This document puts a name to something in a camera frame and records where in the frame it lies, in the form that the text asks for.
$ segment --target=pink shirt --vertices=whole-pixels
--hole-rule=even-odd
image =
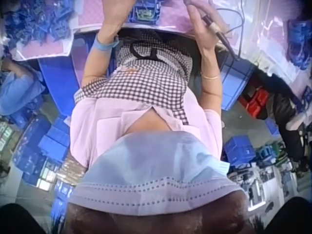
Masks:
[[[81,100],[73,110],[70,126],[73,157],[84,167],[91,166],[152,107],[172,131],[193,134],[205,144],[213,156],[220,159],[221,118],[213,110],[203,110],[189,88],[184,95],[184,110],[189,125],[183,125],[180,119],[174,118],[170,110],[137,101],[93,97]]]

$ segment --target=gold bracelet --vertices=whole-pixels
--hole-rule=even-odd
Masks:
[[[200,74],[201,74],[201,77],[203,77],[204,79],[217,79],[217,78],[219,78],[219,77],[220,77],[220,74],[219,74],[219,75],[217,75],[217,76],[215,76],[215,77],[207,77],[207,76],[203,75],[203,73],[202,73],[202,72],[201,72]]]

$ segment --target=blue surgical mask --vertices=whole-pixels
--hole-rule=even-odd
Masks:
[[[242,190],[228,170],[190,133],[132,133],[96,160],[70,202],[120,215],[185,212]]]

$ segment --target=bracelet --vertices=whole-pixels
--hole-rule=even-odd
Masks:
[[[98,41],[98,35],[96,35],[96,38],[94,39],[94,43],[92,47],[97,48],[100,51],[111,51],[113,48],[115,48],[119,44],[118,37],[114,38],[114,42],[110,44],[102,44]]]
[[[202,77],[202,78],[204,78],[204,79],[217,79],[217,78],[219,78],[219,77],[220,77],[220,74],[219,74],[219,75],[217,75],[217,76],[215,76],[215,77],[207,77],[207,76],[203,75],[203,73],[202,73],[202,72],[201,72],[200,74],[201,74],[201,77]]]

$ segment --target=black and white checkered fabric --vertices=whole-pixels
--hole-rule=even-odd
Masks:
[[[156,37],[142,35],[134,49],[141,56],[150,55],[151,48],[157,49],[161,61],[137,60],[130,52],[131,42],[125,42],[117,57],[117,69],[110,78],[98,78],[75,94],[78,102],[86,97],[118,98],[138,101],[169,109],[174,116],[188,124],[183,108],[192,71],[192,58],[182,51],[163,43]]]

